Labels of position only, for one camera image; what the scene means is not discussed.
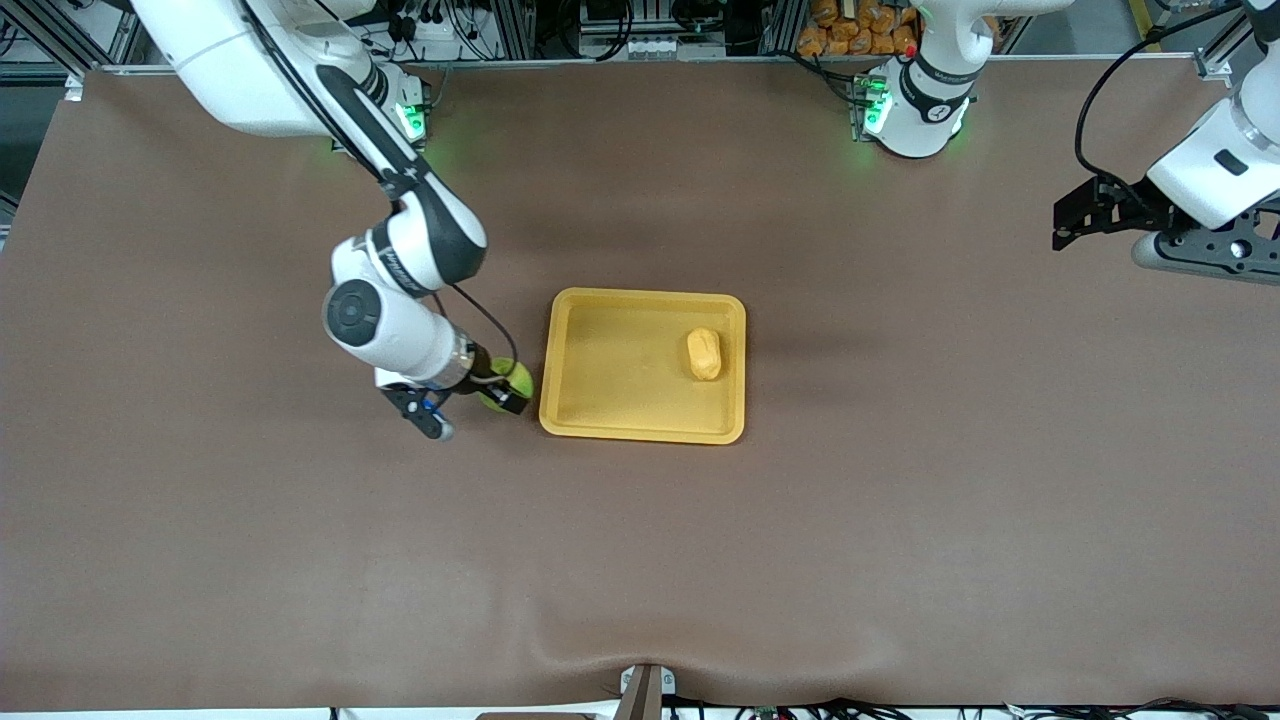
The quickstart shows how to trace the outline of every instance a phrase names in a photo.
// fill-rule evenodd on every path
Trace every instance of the white robot link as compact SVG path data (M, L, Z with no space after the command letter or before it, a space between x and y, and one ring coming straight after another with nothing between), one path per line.
M485 348L421 304L472 277L488 241L475 214L412 145L425 135L421 81L374 63L340 22L372 3L133 0L133 6L214 118L260 136L332 136L378 179L392 215L333 250L324 327L375 368L375 384L406 419L428 437L447 439L453 427L439 406L449 395L481 393L513 414L527 398L492 368Z
M1053 205L1053 250L1144 229L1133 247L1144 268L1280 284L1280 231L1261 232L1262 214L1280 215L1280 0L1243 6L1262 61L1140 182L1093 168Z
M924 18L914 58L870 72L886 78L879 111L864 132L904 158L934 155L960 132L973 83L995 44L987 15L1038 15L1074 0L911 0Z

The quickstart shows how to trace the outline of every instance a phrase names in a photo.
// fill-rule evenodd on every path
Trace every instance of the yellow tray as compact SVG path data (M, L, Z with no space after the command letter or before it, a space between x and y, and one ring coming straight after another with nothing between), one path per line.
M721 336L695 379L685 337ZM728 445L746 421L746 309L728 295L571 287L552 305L539 419L557 436Z

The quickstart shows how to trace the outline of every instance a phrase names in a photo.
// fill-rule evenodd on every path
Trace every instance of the table surface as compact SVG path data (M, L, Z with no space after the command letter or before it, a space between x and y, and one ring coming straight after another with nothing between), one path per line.
M964 132L849 141L783 64L458 72L428 156L540 374L571 286L749 313L733 446L425 441L320 324L387 210L174 78L63 104L0 255L0 708L599 698L1280 702L1280 292L1050 251L1093 61L993 64ZM1129 177L1220 86L1135 61ZM454 297L483 342L498 338Z

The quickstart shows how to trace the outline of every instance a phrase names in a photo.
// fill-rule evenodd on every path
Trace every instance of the yellow strip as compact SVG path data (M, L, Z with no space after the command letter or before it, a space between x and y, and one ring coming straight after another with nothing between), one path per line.
M1151 10L1147 9L1147 0L1129 0L1129 12L1133 13L1133 22L1138 26L1138 37L1147 37L1155 23L1151 22ZM1147 53L1160 53L1160 44L1148 45Z

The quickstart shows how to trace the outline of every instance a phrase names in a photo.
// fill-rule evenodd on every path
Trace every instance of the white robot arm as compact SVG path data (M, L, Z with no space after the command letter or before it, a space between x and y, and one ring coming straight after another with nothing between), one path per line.
M1144 268L1280 284L1280 237L1257 231L1261 214L1280 215L1280 0L1245 0L1244 10L1263 60L1140 182L1100 174L1059 200L1055 250L1147 229L1133 249Z
M986 15L1039 15L1074 0L911 0L924 17L914 58L892 58L873 76L886 77L888 100L867 135L904 158L942 150L969 108L969 90L991 56Z
M489 354L420 300L472 277L488 241L411 140L424 135L421 81L375 64L339 22L371 0L134 0L179 78L227 126L262 136L329 135L378 178L393 213L334 249L324 324L374 365L375 383L428 437L447 439L451 393L499 409L527 398Z

